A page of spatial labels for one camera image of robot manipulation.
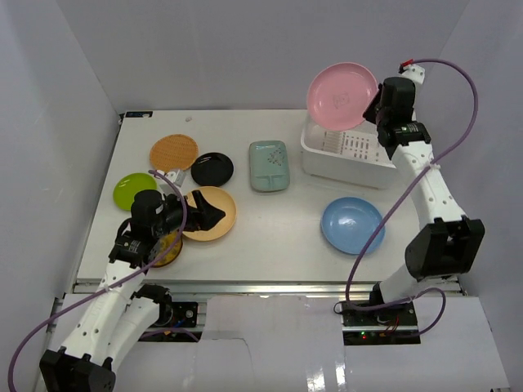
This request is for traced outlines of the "beige round plate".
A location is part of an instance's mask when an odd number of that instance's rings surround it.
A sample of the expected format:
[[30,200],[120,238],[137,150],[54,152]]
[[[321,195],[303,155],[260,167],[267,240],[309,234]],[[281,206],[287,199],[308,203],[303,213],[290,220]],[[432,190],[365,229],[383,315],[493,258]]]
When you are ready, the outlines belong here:
[[222,210],[225,216],[209,231],[184,231],[185,237],[199,242],[217,240],[226,235],[234,226],[237,217],[237,208],[234,199],[222,188],[204,186],[196,188],[207,202]]

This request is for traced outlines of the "pink round plate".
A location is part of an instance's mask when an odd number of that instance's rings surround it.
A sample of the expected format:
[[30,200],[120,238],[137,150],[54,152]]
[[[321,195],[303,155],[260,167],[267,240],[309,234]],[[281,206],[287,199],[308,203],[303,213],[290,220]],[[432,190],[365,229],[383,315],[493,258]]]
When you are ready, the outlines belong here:
[[311,119],[329,131],[358,127],[363,113],[378,91],[378,82],[363,65],[342,62],[322,70],[306,95]]

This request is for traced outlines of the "blue round plate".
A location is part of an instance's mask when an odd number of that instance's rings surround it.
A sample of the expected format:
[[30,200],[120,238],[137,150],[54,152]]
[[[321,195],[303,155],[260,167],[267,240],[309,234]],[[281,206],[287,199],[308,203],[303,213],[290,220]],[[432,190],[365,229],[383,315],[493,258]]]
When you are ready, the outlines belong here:
[[340,252],[357,256],[382,221],[371,203],[355,197],[333,200],[323,211],[320,228],[325,239]]

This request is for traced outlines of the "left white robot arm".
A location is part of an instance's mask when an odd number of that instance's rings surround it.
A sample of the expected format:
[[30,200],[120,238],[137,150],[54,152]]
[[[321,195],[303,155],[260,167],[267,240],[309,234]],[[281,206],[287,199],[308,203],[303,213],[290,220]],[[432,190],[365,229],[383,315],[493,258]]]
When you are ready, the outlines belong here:
[[167,288],[145,284],[145,267],[166,256],[169,234],[209,231],[226,214],[198,190],[189,206],[180,193],[138,192],[131,215],[118,228],[100,295],[88,307],[58,350],[46,350],[39,367],[49,391],[111,391],[116,372],[145,330],[166,326],[173,318]]

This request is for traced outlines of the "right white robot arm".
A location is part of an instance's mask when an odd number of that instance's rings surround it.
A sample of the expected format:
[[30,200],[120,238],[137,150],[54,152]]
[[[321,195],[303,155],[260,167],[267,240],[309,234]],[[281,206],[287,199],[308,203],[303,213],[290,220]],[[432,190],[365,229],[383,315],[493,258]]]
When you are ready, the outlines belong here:
[[386,78],[364,112],[409,186],[420,229],[405,249],[404,264],[371,291],[369,317],[381,326],[397,318],[396,301],[417,295],[428,279],[468,273],[485,236],[483,222],[467,216],[432,161],[431,137],[422,123],[413,120],[415,96],[413,81]]

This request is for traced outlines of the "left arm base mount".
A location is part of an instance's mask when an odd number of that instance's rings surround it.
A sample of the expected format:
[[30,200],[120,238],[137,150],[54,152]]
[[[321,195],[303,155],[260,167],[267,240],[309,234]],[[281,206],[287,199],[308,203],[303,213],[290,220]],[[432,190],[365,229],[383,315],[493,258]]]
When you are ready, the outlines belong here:
[[160,311],[159,319],[152,327],[193,328],[198,324],[199,304],[194,301],[171,301]]

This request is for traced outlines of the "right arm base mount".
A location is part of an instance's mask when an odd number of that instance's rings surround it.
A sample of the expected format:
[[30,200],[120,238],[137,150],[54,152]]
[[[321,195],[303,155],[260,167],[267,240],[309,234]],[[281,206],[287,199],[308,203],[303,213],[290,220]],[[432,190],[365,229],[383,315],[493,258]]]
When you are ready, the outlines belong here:
[[341,317],[344,346],[419,345],[418,318],[413,304],[374,312],[350,309],[339,301],[333,312]]

